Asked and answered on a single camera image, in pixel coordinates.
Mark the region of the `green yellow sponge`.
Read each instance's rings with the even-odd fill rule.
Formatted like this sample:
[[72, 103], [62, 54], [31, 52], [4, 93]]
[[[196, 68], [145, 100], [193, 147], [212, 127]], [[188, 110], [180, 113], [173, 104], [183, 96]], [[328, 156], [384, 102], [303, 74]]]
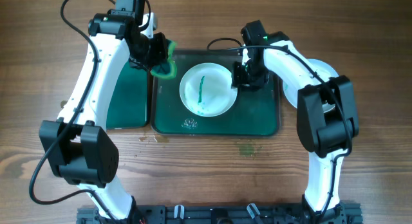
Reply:
[[176, 43], [172, 40], [167, 40], [167, 58], [159, 65], [151, 68], [150, 74], [159, 79], [174, 79], [177, 74], [177, 66], [173, 60], [173, 52], [176, 48]]

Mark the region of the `white plate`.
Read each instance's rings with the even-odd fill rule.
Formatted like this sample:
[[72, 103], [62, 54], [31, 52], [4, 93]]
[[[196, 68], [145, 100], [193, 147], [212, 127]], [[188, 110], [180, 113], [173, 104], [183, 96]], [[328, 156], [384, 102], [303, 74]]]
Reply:
[[[320, 61], [318, 59], [308, 59], [308, 62], [310, 62], [313, 67], [320, 72], [321, 78], [327, 82], [330, 77], [338, 77], [339, 74], [326, 62]], [[291, 103], [292, 106], [297, 108], [297, 92], [298, 89], [291, 87], [289, 88], [288, 84], [285, 82], [282, 82], [282, 87], [283, 87], [283, 93]]]
[[216, 117], [234, 105], [238, 89], [232, 87], [232, 74], [226, 67], [206, 62], [193, 66], [184, 74], [179, 94], [191, 113]]

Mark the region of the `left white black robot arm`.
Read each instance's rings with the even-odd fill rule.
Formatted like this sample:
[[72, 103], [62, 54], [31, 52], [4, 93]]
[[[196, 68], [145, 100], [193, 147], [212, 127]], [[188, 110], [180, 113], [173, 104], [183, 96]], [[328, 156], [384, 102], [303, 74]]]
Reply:
[[169, 62], [173, 42], [156, 31], [154, 13], [135, 18], [113, 10], [97, 14], [87, 35], [88, 54], [69, 101], [39, 138], [42, 162], [53, 174], [86, 193], [102, 223], [145, 223], [146, 218], [117, 177], [119, 152], [106, 132], [109, 105], [127, 63], [151, 71]]

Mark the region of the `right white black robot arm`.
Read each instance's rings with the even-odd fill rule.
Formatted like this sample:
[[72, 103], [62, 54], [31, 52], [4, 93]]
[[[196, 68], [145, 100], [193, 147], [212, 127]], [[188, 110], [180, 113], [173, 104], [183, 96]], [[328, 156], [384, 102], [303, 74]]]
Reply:
[[297, 110], [297, 134], [309, 153], [302, 220], [332, 221], [342, 209], [342, 163], [359, 134], [353, 85], [327, 64], [305, 58], [283, 32], [267, 33], [261, 21], [247, 23], [241, 36], [243, 60], [234, 64], [232, 86], [257, 91], [275, 74], [294, 90], [289, 100]]

